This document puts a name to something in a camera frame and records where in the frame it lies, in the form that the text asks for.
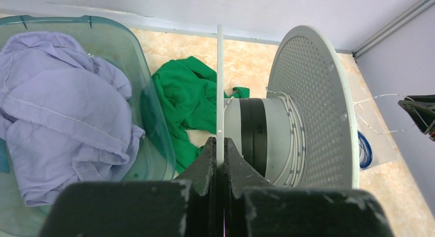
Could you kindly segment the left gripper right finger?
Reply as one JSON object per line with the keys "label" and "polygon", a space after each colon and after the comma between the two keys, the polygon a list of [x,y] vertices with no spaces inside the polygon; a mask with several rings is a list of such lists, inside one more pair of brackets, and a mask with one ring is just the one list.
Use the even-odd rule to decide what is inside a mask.
{"label": "left gripper right finger", "polygon": [[250,190],[269,187],[239,154],[231,138],[224,139],[223,187],[225,236],[252,236],[252,222],[258,218]]}

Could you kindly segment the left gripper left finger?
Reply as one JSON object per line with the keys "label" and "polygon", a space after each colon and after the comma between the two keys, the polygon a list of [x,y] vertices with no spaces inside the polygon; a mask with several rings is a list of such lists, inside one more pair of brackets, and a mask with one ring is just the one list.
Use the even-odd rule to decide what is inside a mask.
{"label": "left gripper left finger", "polygon": [[200,155],[177,178],[190,183],[183,236],[217,236],[216,138],[209,137]]}

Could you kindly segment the white filament spool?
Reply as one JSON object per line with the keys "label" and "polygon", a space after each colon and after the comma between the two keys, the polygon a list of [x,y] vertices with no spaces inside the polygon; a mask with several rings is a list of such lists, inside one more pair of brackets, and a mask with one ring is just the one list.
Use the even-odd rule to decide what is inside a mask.
{"label": "white filament spool", "polygon": [[359,186],[357,122],[331,42],[300,25],[281,41],[265,98],[224,99],[223,135],[272,185]]}

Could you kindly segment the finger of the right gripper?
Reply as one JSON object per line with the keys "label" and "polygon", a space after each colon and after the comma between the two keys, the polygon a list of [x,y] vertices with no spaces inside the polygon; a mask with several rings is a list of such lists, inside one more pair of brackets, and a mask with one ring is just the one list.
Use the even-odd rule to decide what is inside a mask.
{"label": "finger of the right gripper", "polygon": [[409,95],[398,105],[410,116],[418,129],[434,141],[434,94]]}

